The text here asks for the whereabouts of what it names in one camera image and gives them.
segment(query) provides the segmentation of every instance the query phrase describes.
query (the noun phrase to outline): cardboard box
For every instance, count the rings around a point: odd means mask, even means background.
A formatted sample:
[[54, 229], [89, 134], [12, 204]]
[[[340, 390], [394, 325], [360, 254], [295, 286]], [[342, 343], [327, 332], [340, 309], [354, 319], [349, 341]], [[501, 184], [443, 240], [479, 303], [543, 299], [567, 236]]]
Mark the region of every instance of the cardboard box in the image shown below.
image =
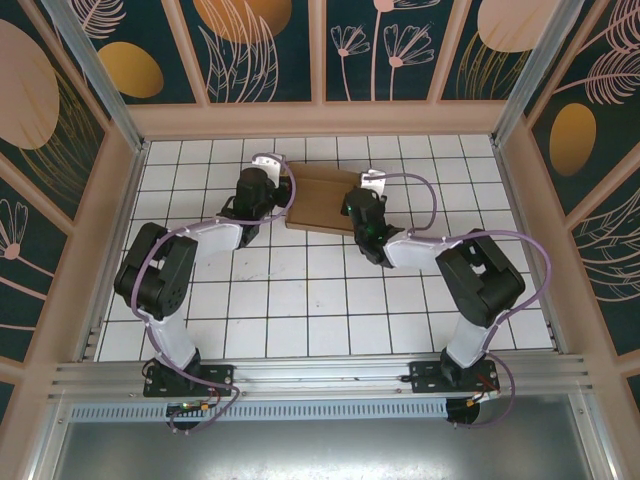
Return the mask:
[[287, 212], [287, 228], [353, 236], [353, 225], [340, 214], [347, 192], [360, 185], [360, 174], [337, 168], [290, 163], [297, 193]]

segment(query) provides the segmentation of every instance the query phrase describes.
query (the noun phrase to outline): purple cable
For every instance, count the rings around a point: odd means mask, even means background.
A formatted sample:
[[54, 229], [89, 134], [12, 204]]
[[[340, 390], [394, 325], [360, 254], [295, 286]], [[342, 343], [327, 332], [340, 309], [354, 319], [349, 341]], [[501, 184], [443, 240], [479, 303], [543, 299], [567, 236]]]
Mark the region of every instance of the purple cable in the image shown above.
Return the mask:
[[[225, 390], [231, 389], [231, 390], [234, 391], [234, 396], [231, 398], [231, 400], [224, 407], [222, 407], [218, 411], [218, 413], [216, 413], [213, 417], [211, 417], [206, 422], [201, 422], [198, 425], [196, 425], [194, 428], [192, 428], [190, 430], [186, 430], [185, 431], [185, 435], [188, 435], [190, 431], [196, 432], [198, 430], [201, 430], [201, 429], [213, 424], [218, 418], [220, 418], [222, 415], [224, 415], [224, 413], [231, 407], [231, 405], [233, 405], [236, 402], [236, 400], [238, 400], [238, 397], [240, 396], [240, 389], [238, 387], [236, 387], [235, 385], [226, 385], [226, 384], [223, 384], [223, 383], [208, 382], [206, 380], [202, 380], [201, 378], [194, 377], [193, 375], [190, 375], [187, 372], [183, 371], [180, 367], [178, 367], [175, 363], [173, 363], [173, 361], [171, 361], [171, 359], [169, 357], [167, 357], [164, 354], [164, 352], [160, 348], [160, 345], [158, 344], [158, 342], [157, 342], [157, 340], [156, 340], [156, 338], [155, 338], [155, 336], [153, 334], [153, 330], [151, 329], [151, 327], [149, 325], [149, 319], [147, 317], [145, 317], [140, 312], [140, 310], [138, 309], [138, 293], [140, 291], [140, 285], [142, 284], [142, 279], [144, 278], [144, 274], [147, 272], [147, 269], [149, 268], [149, 265], [151, 264], [151, 261], [153, 260], [153, 257], [156, 255], [158, 250], [160, 250], [160, 247], [162, 247], [162, 245], [164, 245], [171, 237], [173, 237], [175, 235], [180, 235], [182, 233], [186, 233], [186, 232], [188, 232], [189, 230], [192, 230], [192, 229], [204, 228], [204, 227], [209, 227], [209, 226], [218, 225], [218, 224], [264, 225], [265, 223], [271, 223], [274, 220], [277, 220], [278, 218], [284, 216], [287, 213], [289, 208], [291, 208], [291, 205], [293, 205], [293, 201], [294, 201], [294, 199], [296, 197], [296, 180], [295, 180], [295, 178], [293, 176], [293, 172], [291, 171], [291, 168], [289, 167], [289, 165], [287, 165], [287, 163], [284, 160], [280, 160], [275, 155], [264, 153], [264, 154], [254, 155], [253, 158], [255, 159], [257, 156], [268, 157], [268, 158], [271, 158], [272, 160], [275, 160], [282, 167], [284, 167], [284, 170], [289, 174], [289, 178], [291, 180], [291, 198], [289, 199], [289, 202], [287, 203], [287, 205], [282, 209], [282, 211], [280, 213], [272, 216], [272, 217], [264, 218], [262, 220], [233, 220], [233, 219], [230, 219], [230, 218], [224, 218], [224, 219], [216, 218], [216, 219], [206, 220], [204, 222], [194, 223], [192, 225], [187, 225], [185, 227], [180, 227], [177, 230], [172, 230], [170, 232], [167, 232], [164, 236], [162, 236], [155, 243], [155, 245], [151, 248], [151, 250], [149, 250], [149, 253], [147, 254], [146, 258], [144, 259], [144, 262], [142, 262], [142, 265], [140, 266], [140, 272], [138, 273], [138, 276], [136, 277], [136, 280], [135, 280], [135, 282], [133, 284], [133, 289], [131, 291], [131, 311], [133, 312], [133, 314], [136, 317], [138, 317], [140, 320], [142, 320], [144, 322], [145, 329], [147, 331], [147, 335], [149, 336], [149, 341], [151, 342], [151, 345], [156, 350], [156, 352], [158, 354], [160, 354], [160, 358], [164, 361], [164, 363], [169, 368], [174, 370], [179, 375], [182, 375], [187, 380], [190, 380], [190, 381], [195, 382], [195, 383], [199, 383], [200, 385], [205, 385], [207, 387], [219, 388], [219, 389], [225, 389]], [[175, 428], [175, 426], [173, 425], [173, 418], [170, 419], [170, 425], [171, 425], [171, 428], [173, 429], [173, 432], [177, 433], [178, 429]]]
[[420, 228], [410, 228], [408, 232], [413, 233], [416, 231], [429, 230], [433, 225], [433, 223], [436, 221], [436, 212], [438, 211], [438, 196], [436, 195], [436, 191], [433, 188], [433, 185], [431, 185], [431, 183], [429, 182], [429, 180], [427, 180], [424, 177], [421, 177], [420, 175], [416, 175], [414, 173], [387, 173], [385, 175], [365, 175], [363, 179], [364, 180], [383, 180], [387, 178], [402, 178], [402, 177], [415, 178], [416, 180], [420, 180], [422, 183], [424, 183], [427, 186], [427, 188], [431, 192], [431, 198], [433, 199], [433, 211], [431, 212], [431, 220], [429, 220], [429, 223], [427, 224], [427, 226], [420, 227]]

